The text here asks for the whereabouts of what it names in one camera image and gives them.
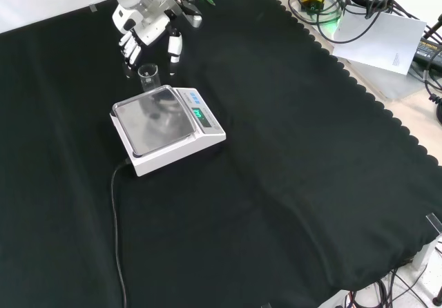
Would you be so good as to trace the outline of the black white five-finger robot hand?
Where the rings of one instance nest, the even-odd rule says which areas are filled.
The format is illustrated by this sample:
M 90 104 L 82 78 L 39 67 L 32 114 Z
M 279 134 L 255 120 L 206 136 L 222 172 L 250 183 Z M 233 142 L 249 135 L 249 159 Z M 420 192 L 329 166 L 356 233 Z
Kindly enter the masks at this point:
M 113 23 L 122 33 L 119 48 L 128 73 L 138 70 L 143 49 L 169 34 L 169 75 L 174 76 L 182 52 L 182 35 L 171 23 L 182 14 L 176 0 L 142 0 L 133 8 L 118 5 L 113 13 Z

